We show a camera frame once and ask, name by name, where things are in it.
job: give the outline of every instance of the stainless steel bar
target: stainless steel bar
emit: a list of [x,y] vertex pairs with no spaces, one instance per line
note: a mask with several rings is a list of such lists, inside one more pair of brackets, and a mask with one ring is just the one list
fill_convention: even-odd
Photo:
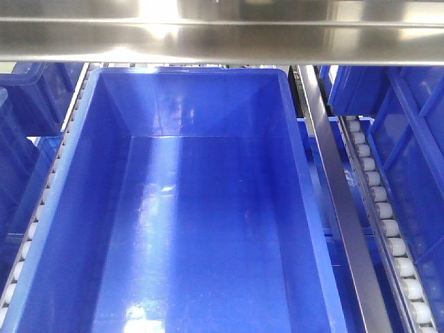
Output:
[[444,3],[5,0],[17,60],[444,65]]
[[289,0],[3,0],[0,21],[444,26],[444,3]]
[[314,68],[312,66],[297,66],[296,68],[297,79],[300,83],[298,94],[306,118],[307,130],[309,136],[316,139],[336,214],[337,223],[332,223],[332,232],[343,245],[364,329],[371,333],[392,332]]

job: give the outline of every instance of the bin floor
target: bin floor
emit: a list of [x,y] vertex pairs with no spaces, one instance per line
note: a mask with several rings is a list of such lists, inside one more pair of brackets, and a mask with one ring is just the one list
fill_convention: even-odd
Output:
[[260,138],[132,138],[91,332],[290,332],[267,163]]

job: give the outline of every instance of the blue plastic bin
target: blue plastic bin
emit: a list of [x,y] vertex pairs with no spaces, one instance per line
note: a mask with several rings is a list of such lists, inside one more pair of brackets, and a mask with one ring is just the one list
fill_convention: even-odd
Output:
[[284,72],[102,69],[6,332],[347,332]]
[[12,117],[7,91],[0,88],[0,242],[6,236],[37,158],[38,150]]
[[0,74],[26,136],[58,135],[83,63],[18,62]]
[[390,68],[370,143],[444,331],[444,67]]
[[334,115],[373,115],[390,87],[388,67],[340,66],[328,103]]

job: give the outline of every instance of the white roller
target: white roller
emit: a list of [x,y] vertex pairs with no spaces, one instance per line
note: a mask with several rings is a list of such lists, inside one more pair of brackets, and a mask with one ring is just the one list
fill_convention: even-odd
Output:
[[395,237],[389,238],[388,246],[391,250],[392,255],[394,255],[395,257],[400,257],[402,255],[405,255],[407,251],[405,242],[401,238],[395,238]]
[[17,283],[11,283],[9,286],[6,287],[5,290],[5,303],[10,304],[12,300],[12,295],[14,295],[15,287],[17,286]]
[[396,237],[400,234],[400,226],[395,220],[382,220],[382,229],[387,237]]
[[362,157],[361,165],[364,171],[374,171],[376,169],[375,160],[371,157]]
[[25,244],[23,244],[22,259],[26,259],[26,256],[28,255],[30,246],[31,246],[31,241],[27,241]]
[[352,140],[354,144],[365,144],[366,136],[362,132],[352,133]]
[[20,274],[22,274],[24,263],[25,262],[17,262],[17,265],[15,265],[14,273],[12,274],[15,281],[17,281],[20,277]]
[[350,132],[359,132],[361,130],[361,124],[357,120],[350,120],[348,122],[348,128]]
[[407,298],[410,300],[417,300],[424,297],[421,283],[417,279],[403,279],[404,290],[407,293]]
[[366,181],[368,186],[379,186],[381,184],[381,175],[377,171],[366,172]]
[[432,327],[422,327],[420,331],[421,333],[438,333],[438,331]]
[[42,202],[45,203],[49,194],[49,189],[44,189],[42,193]]
[[389,203],[376,203],[376,210],[381,220],[389,219],[393,216],[393,209]]
[[8,312],[8,308],[7,307],[2,307],[0,309],[0,327],[3,326],[3,323],[5,321],[6,313],[7,312]]
[[359,157],[369,157],[370,156],[370,146],[367,144],[358,144],[356,146],[356,152]]
[[70,121],[69,123],[68,123],[68,126],[67,126],[67,131],[68,132],[72,132],[72,128],[74,127],[74,122],[73,121]]
[[402,278],[412,276],[415,273],[415,266],[409,258],[395,258],[395,267]]
[[53,165],[54,171],[57,171],[59,163],[60,163],[60,158],[56,158]]
[[32,222],[29,225],[29,229],[28,229],[28,238],[29,239],[33,239],[35,236],[35,231],[37,230],[37,226],[39,225],[38,222]]
[[413,315],[418,324],[427,324],[432,321],[430,308],[424,302],[412,302]]
[[370,194],[372,195],[373,201],[380,203],[387,200],[386,189],[382,186],[374,186],[370,188]]
[[44,205],[38,205],[37,210],[35,211],[35,218],[37,220],[40,220],[40,217],[42,217],[42,211],[43,211]]
[[48,183],[49,184],[52,184],[53,183],[53,180],[54,180],[54,177],[56,176],[56,173],[55,172],[51,172],[50,174],[49,174],[49,176],[48,176]]

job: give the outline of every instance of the metal shelf frame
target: metal shelf frame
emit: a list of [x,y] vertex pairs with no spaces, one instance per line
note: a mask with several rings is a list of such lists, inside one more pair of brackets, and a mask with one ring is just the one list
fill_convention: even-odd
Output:
[[5,0],[0,61],[444,65],[444,3]]

